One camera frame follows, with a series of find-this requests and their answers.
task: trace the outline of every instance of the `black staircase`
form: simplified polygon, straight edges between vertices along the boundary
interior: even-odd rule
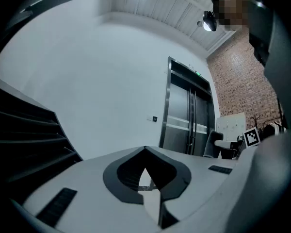
[[[10,198],[22,204],[80,161],[54,112],[0,89],[0,175]]]

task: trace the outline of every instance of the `white wall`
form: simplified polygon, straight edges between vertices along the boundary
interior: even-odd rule
[[[89,11],[81,17],[82,23],[90,18],[89,25],[71,22],[63,13],[76,11],[64,5],[35,18],[9,42],[0,55],[0,78],[55,111],[82,158],[158,146],[169,56],[191,64],[210,82],[218,117],[205,59],[138,23],[132,27],[113,17],[94,26]],[[147,116],[157,116],[158,121],[148,121]]]

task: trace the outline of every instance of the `double door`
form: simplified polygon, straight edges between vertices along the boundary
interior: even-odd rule
[[[163,148],[203,156],[208,138],[208,103],[198,90],[170,84]]]

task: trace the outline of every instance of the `brown brick wall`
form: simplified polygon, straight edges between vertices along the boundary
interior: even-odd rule
[[[244,112],[247,129],[251,117],[258,127],[279,116],[276,94],[264,76],[264,67],[253,55],[247,29],[235,33],[207,59],[215,83],[221,116]]]

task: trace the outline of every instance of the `ceiling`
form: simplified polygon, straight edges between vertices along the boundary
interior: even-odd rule
[[[211,0],[112,0],[112,12],[149,17],[176,28],[199,44],[208,54],[215,51],[234,32],[218,27],[215,32],[199,28],[205,10],[212,11]]]

